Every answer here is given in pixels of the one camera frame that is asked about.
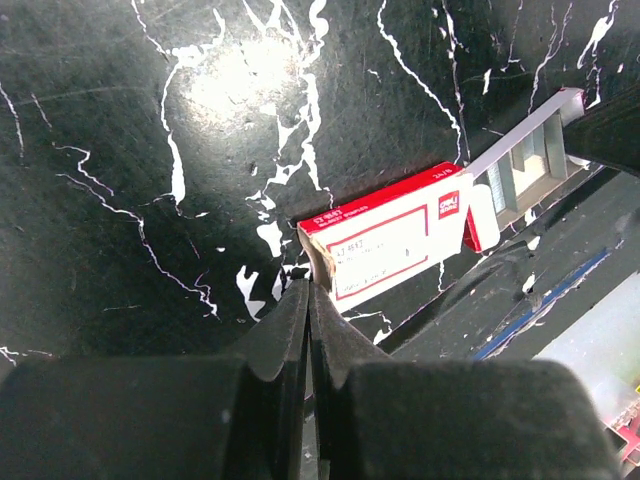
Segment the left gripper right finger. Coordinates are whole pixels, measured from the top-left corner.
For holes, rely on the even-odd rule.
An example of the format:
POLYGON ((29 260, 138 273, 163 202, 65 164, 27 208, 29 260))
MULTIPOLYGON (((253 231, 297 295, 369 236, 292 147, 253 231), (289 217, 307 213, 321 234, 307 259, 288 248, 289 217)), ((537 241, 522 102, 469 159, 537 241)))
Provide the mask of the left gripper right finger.
POLYGON ((586 389, 553 361, 413 363, 309 289, 323 479, 617 479, 586 389))

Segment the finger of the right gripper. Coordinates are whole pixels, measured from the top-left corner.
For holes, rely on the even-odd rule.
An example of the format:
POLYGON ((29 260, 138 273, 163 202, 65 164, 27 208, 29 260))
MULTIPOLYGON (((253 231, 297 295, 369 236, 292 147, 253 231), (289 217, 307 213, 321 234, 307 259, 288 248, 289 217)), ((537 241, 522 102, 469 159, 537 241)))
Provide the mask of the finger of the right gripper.
POLYGON ((565 152, 639 177, 639 83, 563 130, 565 152))

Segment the staple box tray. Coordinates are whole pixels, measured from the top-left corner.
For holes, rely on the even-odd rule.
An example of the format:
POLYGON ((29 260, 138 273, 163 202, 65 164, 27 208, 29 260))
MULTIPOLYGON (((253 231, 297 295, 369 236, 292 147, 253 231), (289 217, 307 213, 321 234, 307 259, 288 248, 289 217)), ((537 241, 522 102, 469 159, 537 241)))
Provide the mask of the staple box tray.
POLYGON ((463 236, 469 249, 494 248, 503 232, 533 223, 598 171, 565 145, 568 127, 584 115, 584 91, 564 87, 464 168, 474 183, 463 236))

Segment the red white staple box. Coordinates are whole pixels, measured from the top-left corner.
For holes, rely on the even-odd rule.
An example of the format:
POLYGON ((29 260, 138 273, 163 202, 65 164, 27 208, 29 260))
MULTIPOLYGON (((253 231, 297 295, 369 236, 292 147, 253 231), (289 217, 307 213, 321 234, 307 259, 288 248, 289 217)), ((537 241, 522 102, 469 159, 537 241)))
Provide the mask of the red white staple box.
POLYGON ((300 221, 314 282, 343 313, 458 254, 472 187, 445 162, 300 221))

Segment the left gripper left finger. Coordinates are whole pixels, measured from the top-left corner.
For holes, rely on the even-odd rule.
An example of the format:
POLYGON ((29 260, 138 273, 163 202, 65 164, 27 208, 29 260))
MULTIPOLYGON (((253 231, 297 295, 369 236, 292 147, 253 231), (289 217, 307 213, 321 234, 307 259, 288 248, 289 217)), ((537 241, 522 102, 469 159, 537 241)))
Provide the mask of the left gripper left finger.
POLYGON ((218 355, 28 361, 1 385, 5 479, 295 479, 310 285, 218 355))

